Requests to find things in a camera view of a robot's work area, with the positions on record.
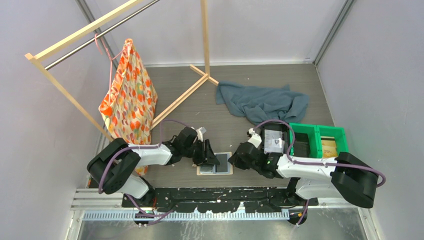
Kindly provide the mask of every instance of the wooden stand leg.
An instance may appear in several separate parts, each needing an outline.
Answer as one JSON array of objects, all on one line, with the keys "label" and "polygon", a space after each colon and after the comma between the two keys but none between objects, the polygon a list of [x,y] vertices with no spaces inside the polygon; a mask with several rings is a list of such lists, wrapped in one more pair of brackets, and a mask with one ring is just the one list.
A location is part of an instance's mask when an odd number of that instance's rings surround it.
[{"label": "wooden stand leg", "polygon": [[209,27],[208,27],[208,1],[200,0],[201,22],[203,29],[203,53],[204,53],[204,71],[208,76],[211,75],[209,60]]},{"label": "wooden stand leg", "polygon": [[164,118],[166,118],[176,107],[178,107],[186,98],[188,98],[196,89],[198,89],[204,82],[208,80],[208,75],[203,75],[197,82],[195,82],[187,91],[185,91],[181,96],[179,96],[171,105],[169,105],[165,110],[163,110],[151,124],[151,129],[156,127]]},{"label": "wooden stand leg", "polygon": [[[193,64],[190,64],[190,68],[191,70],[195,71],[196,73],[198,73],[199,75],[203,76],[206,73],[204,73],[202,70],[198,69],[196,66],[194,66]],[[213,77],[209,76],[207,78],[211,83],[213,83],[215,86],[218,86],[219,82],[217,80],[215,80]]]},{"label": "wooden stand leg", "polygon": [[56,80],[56,78],[47,71],[43,65],[30,53],[25,57],[35,65],[42,74],[111,142],[114,139],[101,127],[96,120],[81,106],[81,104]]}]

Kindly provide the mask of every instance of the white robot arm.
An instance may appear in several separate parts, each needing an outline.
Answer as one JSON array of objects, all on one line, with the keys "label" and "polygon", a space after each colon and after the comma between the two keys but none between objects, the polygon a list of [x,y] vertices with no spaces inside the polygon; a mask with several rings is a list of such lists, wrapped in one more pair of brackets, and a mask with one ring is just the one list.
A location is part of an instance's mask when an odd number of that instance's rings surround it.
[{"label": "white robot arm", "polygon": [[[185,127],[179,135],[158,145],[127,144],[117,138],[89,162],[87,170],[106,194],[121,192],[139,200],[146,197],[148,202],[148,192],[153,187],[144,178],[132,174],[137,167],[172,165],[182,157],[192,158],[196,165],[220,164],[209,140],[203,138],[205,132],[204,127]],[[114,156],[118,161],[108,167]]]},{"label": "white robot arm", "polygon": [[343,198],[358,207],[373,207],[379,176],[352,154],[308,158],[264,153],[264,139],[253,128],[247,134],[250,139],[240,144],[229,162],[243,170],[254,169],[266,178],[290,178],[288,199]]}]

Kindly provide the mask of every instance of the orange floral bag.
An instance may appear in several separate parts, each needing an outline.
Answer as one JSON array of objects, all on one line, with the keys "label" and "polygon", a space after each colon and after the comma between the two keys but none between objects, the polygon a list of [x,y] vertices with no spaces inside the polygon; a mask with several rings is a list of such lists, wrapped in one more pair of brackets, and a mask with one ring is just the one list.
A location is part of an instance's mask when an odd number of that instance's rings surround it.
[{"label": "orange floral bag", "polygon": [[[112,137],[131,144],[150,144],[157,101],[158,95],[133,40],[125,40],[113,82],[98,107]],[[140,175],[146,171],[147,167],[136,169]]]}]

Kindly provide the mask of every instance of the green plastic container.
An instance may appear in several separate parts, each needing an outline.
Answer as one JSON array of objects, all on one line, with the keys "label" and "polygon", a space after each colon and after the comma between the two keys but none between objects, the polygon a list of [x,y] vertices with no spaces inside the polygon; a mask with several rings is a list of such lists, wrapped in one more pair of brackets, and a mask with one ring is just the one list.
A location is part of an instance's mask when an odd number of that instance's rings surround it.
[{"label": "green plastic container", "polygon": [[[348,141],[346,140],[346,134],[343,127],[336,126],[316,126],[319,131],[319,145],[321,146],[321,136],[325,137],[334,137],[337,154],[340,152],[349,152]],[[319,158],[323,157],[322,146],[321,146],[321,155]]]},{"label": "green plastic container", "polygon": [[[310,158],[321,158],[323,156],[323,148],[321,146],[321,137],[319,130],[316,125],[301,124],[301,123],[290,123],[290,127],[293,128],[294,134],[301,133],[307,134],[309,138],[310,146]],[[290,131],[290,142],[292,142],[293,134]],[[293,148],[290,150],[290,154],[293,155]]]}]

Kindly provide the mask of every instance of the pink strap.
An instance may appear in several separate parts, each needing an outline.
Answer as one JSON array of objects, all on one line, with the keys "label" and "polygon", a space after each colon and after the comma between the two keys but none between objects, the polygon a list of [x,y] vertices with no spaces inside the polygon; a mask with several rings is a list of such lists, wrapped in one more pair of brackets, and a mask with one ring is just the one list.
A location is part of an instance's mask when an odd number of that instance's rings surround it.
[{"label": "pink strap", "polygon": [[[112,87],[112,65],[113,65],[113,60],[116,59],[119,55],[122,54],[122,52],[124,51],[124,49],[122,49],[122,51],[120,51],[114,58],[111,58],[111,54],[109,53],[109,49],[106,47],[105,42],[103,41],[103,38],[100,38],[101,40],[101,44],[103,44],[104,49],[106,50],[106,54],[107,57],[110,60],[110,71],[109,71],[109,103],[111,103],[112,99],[111,99],[111,87]],[[100,54],[102,55],[102,50],[99,47],[99,44],[97,43],[97,33],[94,35],[94,41],[95,41],[95,45],[97,46],[98,51],[100,52]]]}]

